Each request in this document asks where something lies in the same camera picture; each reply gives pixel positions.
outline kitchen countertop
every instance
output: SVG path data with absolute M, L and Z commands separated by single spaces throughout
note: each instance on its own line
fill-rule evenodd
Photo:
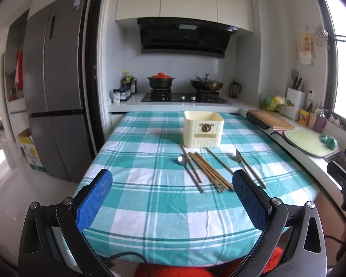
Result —
M 108 111 L 110 113 L 124 113 L 129 111 L 215 111 L 217 113 L 237 113 L 242 108 L 244 110 L 256 109 L 238 99 L 220 96 L 221 98 L 231 102 L 232 104 L 216 104 L 216 103 L 197 103 L 197 102 L 141 102 L 146 93 L 137 93 L 128 101 L 122 101 L 120 104 L 109 104 Z
M 249 109 L 258 109 L 256 107 L 245 104 L 238 99 L 222 96 L 225 100 L 232 104 L 211 104 L 197 102 L 141 102 L 146 93 L 137 93 L 128 101 L 120 104 L 109 104 L 109 113 L 125 113 L 129 111 L 215 111 L 218 113 L 238 113 L 246 117 L 246 112 Z M 309 130 L 308 128 L 298 124 L 289 118 L 283 117 L 285 121 L 295 126 L 296 130 Z M 261 129 L 264 133 L 270 136 L 276 143 L 290 153 L 303 167 L 320 183 L 326 190 L 329 196 L 336 202 L 338 207 L 341 207 L 343 196 L 341 186 L 327 173 L 327 161 L 323 158 L 315 158 L 305 154 L 298 148 L 290 145 L 283 137 L 276 133 L 274 129 Z

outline table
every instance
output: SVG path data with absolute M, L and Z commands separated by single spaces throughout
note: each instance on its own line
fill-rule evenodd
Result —
M 304 205 L 318 189 L 268 135 L 244 117 L 221 114 L 223 136 L 212 151 L 232 170 L 237 148 L 262 177 L 270 197 Z M 78 187 L 102 168 L 113 174 L 113 186 L 91 227 L 84 234 L 102 256 L 135 251 L 149 263 L 206 266 L 228 262 L 249 252 L 260 230 L 252 225 L 236 193 L 218 193 L 198 170 L 200 194 L 176 159 L 182 153 L 183 113 L 127 113 L 104 144 Z M 205 149 L 199 152 L 224 178 L 231 174 Z M 139 261 L 134 256 L 126 259 Z

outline tiled floor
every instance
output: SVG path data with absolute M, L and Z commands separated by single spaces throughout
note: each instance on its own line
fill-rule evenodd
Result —
M 17 265 L 19 241 L 30 203 L 58 204 L 72 196 L 76 187 L 76 183 L 31 169 L 18 147 L 7 143 L 4 132 L 0 132 L 0 253 Z

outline refrigerator label sticker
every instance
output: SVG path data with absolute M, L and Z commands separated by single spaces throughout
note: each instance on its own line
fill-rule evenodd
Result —
M 81 0 L 75 0 L 75 2 L 73 3 L 73 10 L 79 9 L 81 4 Z

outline cutting board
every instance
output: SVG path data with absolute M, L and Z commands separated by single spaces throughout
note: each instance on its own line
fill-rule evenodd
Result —
M 250 109 L 249 113 L 257 117 L 272 129 L 292 130 L 295 128 L 295 126 L 287 123 L 279 115 L 275 115 L 274 113 L 271 113 L 269 111 Z
M 335 150 L 331 150 L 323 144 L 319 134 L 308 130 L 286 130 L 284 136 L 300 150 L 314 157 L 325 157 L 332 154 Z

